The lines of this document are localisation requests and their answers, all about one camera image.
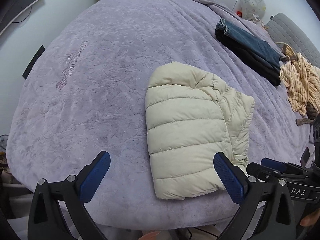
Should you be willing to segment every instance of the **blue denim jeans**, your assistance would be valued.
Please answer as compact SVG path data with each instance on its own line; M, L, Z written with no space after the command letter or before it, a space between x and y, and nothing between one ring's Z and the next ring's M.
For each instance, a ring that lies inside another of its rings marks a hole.
M274 86L280 85L280 57L270 45L249 32L221 18L217 23L217 40L236 54L248 67Z

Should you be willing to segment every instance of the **quilted jacket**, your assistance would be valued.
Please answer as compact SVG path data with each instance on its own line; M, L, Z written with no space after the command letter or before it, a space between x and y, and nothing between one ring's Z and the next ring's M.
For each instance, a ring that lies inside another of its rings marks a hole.
M212 163L217 152L245 171L252 97L213 73L171 62L151 75L145 108L158 198L184 199L224 189Z

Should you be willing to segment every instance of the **gray quilted cushion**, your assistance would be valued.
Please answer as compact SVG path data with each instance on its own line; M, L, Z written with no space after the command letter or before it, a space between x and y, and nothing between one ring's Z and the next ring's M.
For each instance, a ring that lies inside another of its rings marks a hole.
M274 42L285 42L289 44L295 52L300 52L308 61L320 67L320 53L304 32L286 15L278 13L270 20L268 33Z

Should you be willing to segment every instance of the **metal screw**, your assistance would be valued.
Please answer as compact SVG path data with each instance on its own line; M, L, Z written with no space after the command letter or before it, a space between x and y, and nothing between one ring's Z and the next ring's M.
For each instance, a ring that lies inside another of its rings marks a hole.
M257 178L254 177L254 176L250 176L250 177L248 178L248 180L249 180L250 182L254 183L254 182L257 181Z
M45 179L39 179L39 180L38 180L38 184L39 184L39 185L43 185L44 183L45 183Z
M75 179L76 179L75 175L70 175L67 177L67 181L70 181L70 182L74 181Z
M284 185L285 185L285 180L284 180L284 179L280 179L280 180L279 180L279 184L280 184L281 186L284 186Z

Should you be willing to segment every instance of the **lavender fleece bedspread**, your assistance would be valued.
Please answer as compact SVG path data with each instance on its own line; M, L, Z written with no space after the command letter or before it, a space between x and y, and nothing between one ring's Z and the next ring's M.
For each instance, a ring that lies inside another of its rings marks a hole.
M150 230L230 218L238 205L225 191L156 198L144 110L154 69L176 60L253 96L250 161L299 163L310 126L296 126L300 115L292 112L283 85L272 86L215 39L221 17L246 29L222 7L192 0L101 0L80 14L24 84L7 146L13 175L35 190L40 178L64 180L105 150L111 167L86 204L96 223ZM244 23L276 48L265 30Z

